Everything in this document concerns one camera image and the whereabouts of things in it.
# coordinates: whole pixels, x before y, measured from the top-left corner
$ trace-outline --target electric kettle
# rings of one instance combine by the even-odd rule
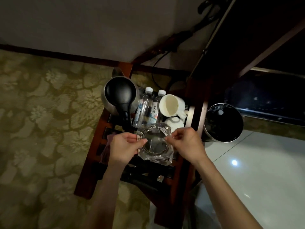
[[[139,89],[131,79],[123,76],[120,69],[115,68],[112,78],[102,90],[104,107],[115,116],[123,120],[123,129],[131,128],[130,113],[133,113],[139,104]]]

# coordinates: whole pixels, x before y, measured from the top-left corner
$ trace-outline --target ashtray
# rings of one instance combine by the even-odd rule
[[[173,147],[164,138],[171,135],[166,123],[141,125],[137,130],[137,139],[147,139],[138,155],[143,160],[150,160],[162,165],[170,165],[173,160]]]

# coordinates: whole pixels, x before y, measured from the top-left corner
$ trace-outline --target tile floor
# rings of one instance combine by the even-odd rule
[[[244,130],[237,141],[206,143],[206,150],[263,228],[305,228],[305,141]],[[196,205],[216,219],[204,185]]]

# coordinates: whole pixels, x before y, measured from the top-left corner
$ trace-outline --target black kettle handle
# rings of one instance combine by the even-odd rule
[[[125,131],[130,130],[132,126],[130,119],[130,104],[129,103],[118,104],[116,106],[116,110],[123,119],[123,129]]]

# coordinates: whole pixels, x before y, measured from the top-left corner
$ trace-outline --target plastic bottle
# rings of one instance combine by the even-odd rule
[[[143,95],[142,100],[140,100],[139,106],[135,112],[135,119],[132,124],[133,127],[139,128],[141,125],[147,124],[153,102],[152,92],[153,89],[150,87],[145,89],[145,94]]]
[[[166,94],[166,91],[159,90],[158,96],[156,96],[156,98],[154,99],[154,101],[152,103],[152,109],[150,111],[150,115],[149,115],[149,119],[148,119],[149,124],[156,124],[156,123],[162,122],[163,115],[160,112],[159,103],[160,103],[160,100],[162,99],[162,97],[165,96],[165,94]]]

